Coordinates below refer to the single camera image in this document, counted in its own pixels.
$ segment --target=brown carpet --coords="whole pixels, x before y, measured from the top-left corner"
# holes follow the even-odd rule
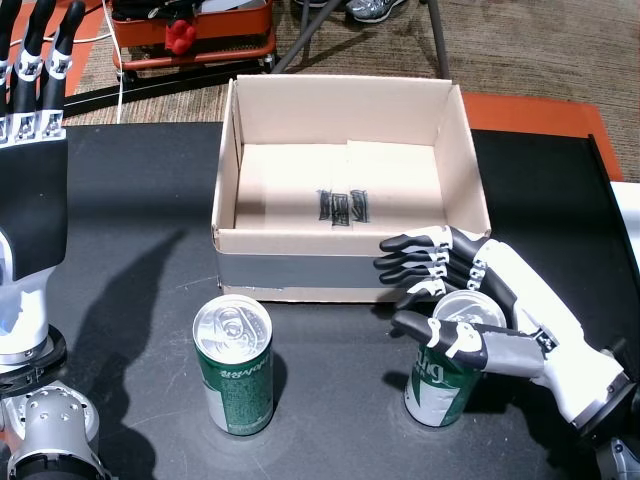
[[[299,9],[290,2],[275,0],[281,53],[299,32]],[[636,0],[442,0],[440,9],[451,74],[463,90],[597,105],[625,178],[640,182]],[[111,48],[108,41],[94,46],[78,92],[116,84]],[[436,65],[428,10],[407,0],[374,26],[347,24],[344,13],[334,13],[290,71],[433,78]],[[211,87],[127,104],[123,121],[219,120],[225,91]],[[107,108],[67,124],[113,122],[115,108]]]

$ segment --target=orange mat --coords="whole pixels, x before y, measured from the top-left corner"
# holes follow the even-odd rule
[[[486,93],[464,93],[463,98],[469,125],[474,129],[583,138],[593,135],[609,178],[624,181],[597,107],[548,98]]]
[[[56,3],[56,8],[53,12],[53,16],[47,25],[47,35],[54,34],[64,17],[65,12],[67,11],[67,7],[71,3],[71,0],[59,0]],[[101,5],[102,2],[100,0],[84,0],[84,3],[87,6],[87,10],[90,10],[93,7]],[[16,19],[16,23],[13,27],[13,33],[11,34],[11,41],[20,40],[24,36],[24,31],[27,26],[27,22],[29,20],[29,15],[33,11],[33,7],[35,3],[25,3],[22,5],[20,9],[20,13],[18,14],[18,18]],[[98,8],[94,12],[89,13],[84,17],[80,28],[78,28],[78,32],[76,34],[77,39],[82,38],[94,38],[98,35],[100,31],[100,27],[102,26],[102,22],[104,20],[104,13],[102,12],[102,8]],[[84,72],[84,67],[89,60],[89,53],[91,53],[91,47],[93,44],[91,43],[81,43],[76,44],[73,47],[73,66],[71,71],[69,72],[69,76],[67,77],[67,95],[73,95],[80,79],[82,78],[82,74]],[[51,47],[50,42],[45,42],[42,47],[42,55],[43,58],[46,58],[49,48]],[[15,60],[15,56],[18,54],[20,49],[20,45],[16,45],[11,47],[11,52],[9,58],[11,59],[11,63]]]

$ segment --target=sneaker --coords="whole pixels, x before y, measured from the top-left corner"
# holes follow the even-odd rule
[[[346,11],[358,22],[380,23],[387,19],[393,7],[402,2],[404,0],[351,0]]]

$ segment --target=black metal bar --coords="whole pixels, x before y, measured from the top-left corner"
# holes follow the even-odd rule
[[[282,73],[285,68],[291,63],[291,60],[295,58],[300,50],[305,46],[305,44],[311,40],[313,34],[320,28],[322,23],[331,15],[338,5],[342,3],[343,0],[329,0],[329,2],[322,7],[322,10],[318,12],[316,17],[312,20],[307,28],[305,28],[304,32],[300,34],[296,43],[293,44],[293,47],[282,57],[282,60],[278,62],[278,64],[273,68],[271,73]]]
[[[447,50],[444,43],[438,0],[427,0],[427,5],[429,6],[431,27],[433,28],[433,39],[436,43],[436,56],[438,57],[438,66],[440,67],[440,78],[448,80],[451,78],[451,74],[449,73],[449,59],[447,58]]]
[[[300,19],[300,35],[304,33],[305,28],[309,25],[309,5],[311,0],[304,0],[302,4],[302,18]]]
[[[184,92],[197,88],[221,85],[238,74],[259,73],[262,71],[256,60],[218,65],[196,70],[172,73],[160,77],[140,78],[125,82],[122,103],[160,97],[171,93]],[[99,108],[118,104],[119,86],[101,88],[65,98],[64,117],[92,112]]]

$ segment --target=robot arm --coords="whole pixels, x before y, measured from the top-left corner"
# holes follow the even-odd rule
[[[553,392],[562,416],[583,432],[633,391],[622,366],[585,342],[575,316],[508,245],[453,227],[427,227],[380,248],[389,253],[375,262],[385,270],[380,280],[413,282],[398,308],[453,290],[479,290],[496,300],[513,327],[396,313],[394,323],[418,341],[474,368],[531,378]]]
[[[10,480],[106,480],[97,457],[98,413],[83,395],[53,381],[66,359],[49,326],[46,284],[67,240],[67,141],[62,108],[73,38],[85,6],[74,1],[45,69],[42,37],[55,0],[38,0],[0,96],[0,432]],[[20,0],[0,4],[0,88]],[[36,95],[40,77],[40,96]]]

